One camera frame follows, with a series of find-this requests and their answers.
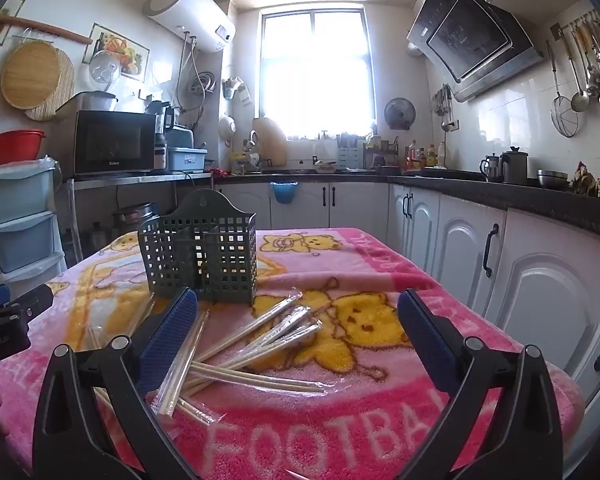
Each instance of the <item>range hood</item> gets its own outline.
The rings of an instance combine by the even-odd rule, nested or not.
[[[540,62],[518,20],[485,0],[424,0],[408,40],[464,102]]]

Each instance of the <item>metal table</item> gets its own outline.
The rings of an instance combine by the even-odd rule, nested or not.
[[[75,211],[75,192],[81,189],[97,189],[101,187],[128,186],[129,184],[150,184],[152,182],[173,182],[173,196],[176,206],[178,205],[178,195],[175,183],[179,180],[199,180],[204,178],[211,179],[211,187],[214,186],[213,174],[211,173],[172,173],[164,175],[146,175],[146,176],[124,176],[117,178],[98,178],[89,180],[75,180],[68,178],[65,181],[67,197],[69,199],[69,213],[71,214],[71,238],[74,242],[75,259],[77,262],[83,260],[82,245],[80,243],[80,231],[78,231],[78,218]]]

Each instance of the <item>wooden rolling pin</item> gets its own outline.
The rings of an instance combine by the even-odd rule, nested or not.
[[[60,36],[61,38],[67,38],[68,40],[77,41],[78,43],[82,43],[85,45],[90,45],[91,43],[93,43],[93,40],[91,38],[87,38],[86,36],[76,34],[75,32],[71,32],[70,30],[66,30],[65,28],[54,27],[53,25],[49,25],[47,23],[35,22],[34,20],[27,20],[25,18],[18,18],[16,16],[7,16],[4,14],[0,14],[0,23],[5,23],[7,25],[16,25],[17,27],[23,28],[35,28],[36,30],[48,32],[49,34],[55,34],[56,36]]]

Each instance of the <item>metal screw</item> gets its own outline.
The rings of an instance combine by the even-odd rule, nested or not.
[[[111,342],[111,347],[114,350],[122,350],[123,348],[126,348],[126,346],[129,344],[129,338],[123,335],[119,335],[117,338],[115,338],[112,342]]]
[[[54,355],[56,357],[62,357],[64,355],[66,355],[66,353],[69,351],[69,347],[67,345],[58,345],[56,347],[56,349],[54,350]]]
[[[537,346],[529,345],[526,347],[525,351],[531,357],[540,357],[540,349]]]
[[[477,337],[468,337],[464,340],[464,344],[471,350],[481,350],[484,343]]]

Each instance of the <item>dark green plastic basket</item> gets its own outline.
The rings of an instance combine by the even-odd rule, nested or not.
[[[187,195],[170,215],[138,230],[149,289],[171,298],[181,286],[200,300],[251,303],[256,290],[255,214],[212,189]]]

